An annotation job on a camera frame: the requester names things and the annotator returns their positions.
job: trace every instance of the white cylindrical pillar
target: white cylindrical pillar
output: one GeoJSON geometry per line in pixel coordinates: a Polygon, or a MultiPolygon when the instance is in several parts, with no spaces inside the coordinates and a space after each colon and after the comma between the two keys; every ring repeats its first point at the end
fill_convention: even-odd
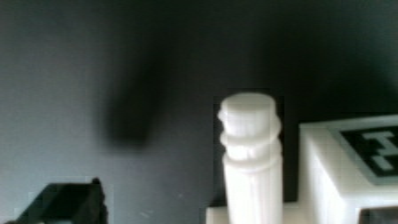
{"type": "Polygon", "coordinates": [[[281,122],[273,99],[259,93],[225,98],[224,173],[231,224],[282,224],[281,122]]]}

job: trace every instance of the gray background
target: gray background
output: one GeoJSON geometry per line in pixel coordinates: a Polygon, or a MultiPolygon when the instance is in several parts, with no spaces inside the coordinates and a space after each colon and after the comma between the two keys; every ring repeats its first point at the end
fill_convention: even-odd
{"type": "Polygon", "coordinates": [[[394,1],[2,1],[0,222],[99,177],[112,224],[202,223],[240,91],[279,102],[295,200],[298,123],[398,109],[396,19],[394,1]]]}

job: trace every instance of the black object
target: black object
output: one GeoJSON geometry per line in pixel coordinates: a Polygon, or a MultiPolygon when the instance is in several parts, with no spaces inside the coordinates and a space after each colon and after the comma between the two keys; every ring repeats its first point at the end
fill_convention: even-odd
{"type": "Polygon", "coordinates": [[[16,220],[16,224],[106,224],[105,194],[99,180],[90,184],[50,184],[16,220]]]}
{"type": "Polygon", "coordinates": [[[359,224],[394,223],[398,223],[398,207],[362,209],[359,214],[359,224]]]}

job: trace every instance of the rounded top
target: rounded top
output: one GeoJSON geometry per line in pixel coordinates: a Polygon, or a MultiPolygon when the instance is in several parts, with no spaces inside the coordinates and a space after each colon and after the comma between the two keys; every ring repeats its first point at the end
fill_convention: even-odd
{"type": "Polygon", "coordinates": [[[218,118],[225,134],[238,138],[257,136],[275,127],[275,101],[261,93],[238,93],[229,96],[220,105],[218,118]]]}
{"type": "Polygon", "coordinates": [[[222,110],[236,116],[250,116],[256,112],[275,112],[275,101],[261,93],[238,93],[222,101],[222,110]]]}

